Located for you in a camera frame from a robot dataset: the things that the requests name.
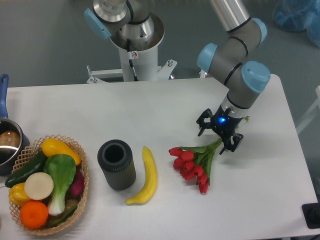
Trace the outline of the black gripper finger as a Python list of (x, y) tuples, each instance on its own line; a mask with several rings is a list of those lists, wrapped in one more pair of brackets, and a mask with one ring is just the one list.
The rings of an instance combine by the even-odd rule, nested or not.
[(200, 137), (206, 129), (212, 129), (214, 127), (212, 122), (213, 117), (214, 115), (209, 108), (202, 112), (202, 114), (196, 120), (199, 128), (199, 132), (197, 134), (198, 137)]
[(221, 138), (223, 142), (223, 148), (219, 152), (220, 155), (222, 155), (225, 151), (234, 152), (238, 148), (240, 142), (243, 140), (244, 135), (240, 133), (234, 133), (229, 137), (223, 135)]

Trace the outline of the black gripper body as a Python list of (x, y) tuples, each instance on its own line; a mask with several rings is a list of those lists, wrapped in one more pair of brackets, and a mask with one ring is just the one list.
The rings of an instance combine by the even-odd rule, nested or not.
[(241, 118), (235, 118), (229, 115), (231, 111), (227, 108), (223, 110), (220, 106), (215, 114), (210, 118), (210, 122), (213, 125), (213, 131), (221, 138), (230, 138), (234, 133), (236, 127), (239, 125)]

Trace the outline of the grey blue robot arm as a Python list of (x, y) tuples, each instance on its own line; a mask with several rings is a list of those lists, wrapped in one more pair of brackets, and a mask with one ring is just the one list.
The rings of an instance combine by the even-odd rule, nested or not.
[[(236, 127), (268, 84), (271, 73), (262, 63), (245, 61), (249, 52), (266, 38), (266, 25), (250, 17), (240, 0), (213, 0), (211, 5), (228, 34), (218, 46), (207, 44), (197, 65), (228, 88), (215, 113), (205, 110), (197, 119), (200, 132), (213, 130), (224, 149), (235, 151), (243, 139)], [(147, 0), (95, 0), (84, 12), (90, 28), (118, 48), (126, 82), (156, 81), (164, 72), (158, 68), (158, 45), (164, 37), (162, 21)]]

